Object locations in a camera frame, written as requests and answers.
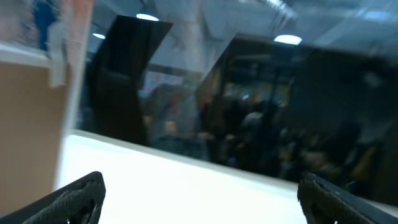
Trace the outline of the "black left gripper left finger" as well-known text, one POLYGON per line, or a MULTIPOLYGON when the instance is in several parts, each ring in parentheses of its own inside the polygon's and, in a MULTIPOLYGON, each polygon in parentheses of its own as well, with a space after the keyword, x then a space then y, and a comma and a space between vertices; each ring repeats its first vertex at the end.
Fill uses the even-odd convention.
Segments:
POLYGON ((1 217, 1 224, 97 224, 105 195, 103 175, 94 171, 1 217))

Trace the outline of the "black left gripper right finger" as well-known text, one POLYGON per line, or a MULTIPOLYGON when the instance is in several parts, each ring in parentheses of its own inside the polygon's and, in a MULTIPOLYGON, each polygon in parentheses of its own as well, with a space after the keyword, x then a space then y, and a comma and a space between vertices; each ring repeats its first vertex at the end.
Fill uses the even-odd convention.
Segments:
POLYGON ((313 173, 300 180, 297 198, 308 224, 397 224, 397 217, 313 173))

